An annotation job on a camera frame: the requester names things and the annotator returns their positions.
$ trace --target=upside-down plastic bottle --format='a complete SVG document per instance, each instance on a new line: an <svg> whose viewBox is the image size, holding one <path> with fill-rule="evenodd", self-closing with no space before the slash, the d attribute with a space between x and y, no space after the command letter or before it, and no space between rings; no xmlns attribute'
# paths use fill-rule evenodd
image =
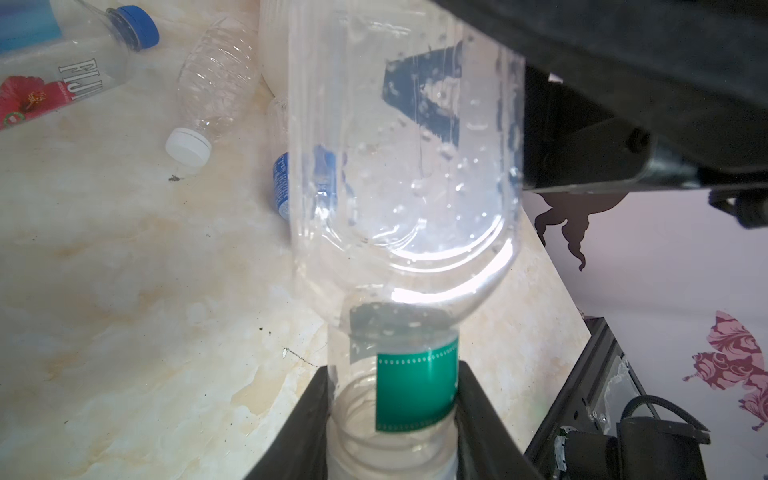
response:
<svg viewBox="0 0 768 480"><path fill-rule="evenodd" d="M329 325L329 478L454 478L458 324L518 253L523 59L428 0L296 0L297 288Z"/></svg>

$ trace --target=pink floral wall decal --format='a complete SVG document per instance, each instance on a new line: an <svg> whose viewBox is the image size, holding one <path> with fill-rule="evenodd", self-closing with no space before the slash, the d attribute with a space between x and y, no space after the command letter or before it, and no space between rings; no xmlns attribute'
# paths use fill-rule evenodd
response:
<svg viewBox="0 0 768 480"><path fill-rule="evenodd" d="M752 427L760 430L768 422L768 373L755 337L739 320L718 311L707 342L716 352L694 355L696 373L684 377L683 381L699 378L713 390L725 390L741 383L749 392L739 400L739 407L760 419L760 424Z"/></svg>

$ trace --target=black cable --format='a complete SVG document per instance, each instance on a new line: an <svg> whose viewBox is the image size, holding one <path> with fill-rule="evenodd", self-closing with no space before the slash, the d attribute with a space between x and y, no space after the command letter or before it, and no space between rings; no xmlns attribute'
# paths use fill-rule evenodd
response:
<svg viewBox="0 0 768 480"><path fill-rule="evenodd" d="M657 397L654 395L640 395L634 397L632 400L629 401L627 406L624 407L624 411L621 413L621 419L624 420L627 417L631 417L635 410L637 410L637 407L641 405L646 405L648 403L651 403L653 405L658 405L660 407L664 407L665 409L669 410L670 412L674 413L675 415L682 418L685 422L690 423L694 427L696 427L699 430L704 430L705 432L709 432L710 430L704 426L702 422L699 422L694 418L693 415L686 412L679 406L675 405L674 403L670 402L669 400L662 399L661 397Z"/></svg>

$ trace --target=crushed plastic bottle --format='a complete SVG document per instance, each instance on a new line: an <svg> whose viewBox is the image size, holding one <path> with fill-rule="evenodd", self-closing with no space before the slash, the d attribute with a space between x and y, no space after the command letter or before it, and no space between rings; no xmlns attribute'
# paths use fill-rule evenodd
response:
<svg viewBox="0 0 768 480"><path fill-rule="evenodd" d="M259 84L256 33L231 17L214 22L181 67L180 125L165 150L190 167L202 167L212 143L245 112Z"/></svg>

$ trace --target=water droplet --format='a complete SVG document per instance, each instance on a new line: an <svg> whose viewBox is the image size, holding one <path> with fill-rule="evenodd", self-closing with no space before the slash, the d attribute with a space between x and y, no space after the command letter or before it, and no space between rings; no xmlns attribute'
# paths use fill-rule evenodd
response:
<svg viewBox="0 0 768 480"><path fill-rule="evenodd" d="M453 160L456 155L456 147L453 144L441 144L437 148L437 153L446 160Z"/></svg>

